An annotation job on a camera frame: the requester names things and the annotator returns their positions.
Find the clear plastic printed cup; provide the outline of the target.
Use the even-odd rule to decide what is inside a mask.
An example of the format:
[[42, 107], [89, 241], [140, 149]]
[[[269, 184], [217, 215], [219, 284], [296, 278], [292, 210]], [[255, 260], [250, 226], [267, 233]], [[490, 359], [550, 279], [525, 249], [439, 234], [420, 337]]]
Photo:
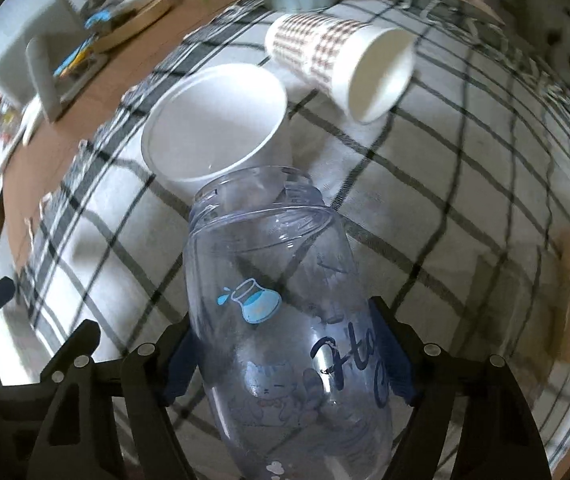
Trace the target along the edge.
[[248, 479], [378, 479], [389, 385], [339, 214], [303, 172], [202, 188], [185, 248], [199, 370]]

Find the patterned white paper cup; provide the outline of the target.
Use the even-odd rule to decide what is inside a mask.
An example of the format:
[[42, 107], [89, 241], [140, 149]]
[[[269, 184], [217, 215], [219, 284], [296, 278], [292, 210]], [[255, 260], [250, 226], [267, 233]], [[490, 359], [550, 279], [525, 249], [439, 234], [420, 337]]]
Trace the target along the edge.
[[264, 47], [350, 119], [368, 124], [391, 110], [407, 89], [416, 40], [402, 28], [296, 13], [269, 27]]

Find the black white plaid tablecloth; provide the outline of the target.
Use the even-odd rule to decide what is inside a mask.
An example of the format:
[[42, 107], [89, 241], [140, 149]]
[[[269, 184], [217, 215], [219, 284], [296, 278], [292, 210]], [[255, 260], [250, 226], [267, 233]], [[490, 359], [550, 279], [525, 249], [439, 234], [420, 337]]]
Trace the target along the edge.
[[125, 93], [62, 178], [20, 274], [47, 348], [84, 318], [114, 359], [186, 310], [186, 206], [146, 169], [145, 120], [163, 92], [223, 63], [271, 70], [289, 94], [291, 145], [345, 221], [365, 290], [427, 340], [508, 359], [552, 466], [570, 450], [570, 363], [556, 270], [570, 228], [570, 96], [496, 25], [452, 0], [340, 0], [336, 18], [413, 34], [416, 70], [397, 107], [351, 122], [268, 57], [275, 13], [239, 0]]

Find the white desk appliance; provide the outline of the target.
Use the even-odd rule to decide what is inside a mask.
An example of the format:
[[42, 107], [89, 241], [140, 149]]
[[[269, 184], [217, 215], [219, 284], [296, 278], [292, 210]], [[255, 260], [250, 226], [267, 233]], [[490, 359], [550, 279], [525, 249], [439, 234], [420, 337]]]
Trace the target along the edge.
[[38, 98], [49, 122], [62, 113], [55, 72], [90, 33], [70, 0], [52, 0], [19, 29], [0, 56], [0, 95], [23, 108]]

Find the round wooden tray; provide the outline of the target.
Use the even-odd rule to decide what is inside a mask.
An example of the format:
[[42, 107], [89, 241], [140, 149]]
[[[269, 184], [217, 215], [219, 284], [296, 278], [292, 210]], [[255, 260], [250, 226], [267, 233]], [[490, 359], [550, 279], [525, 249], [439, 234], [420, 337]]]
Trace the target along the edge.
[[177, 0], [122, 0], [95, 11], [85, 21], [90, 48], [107, 53], [137, 36], [167, 14]]

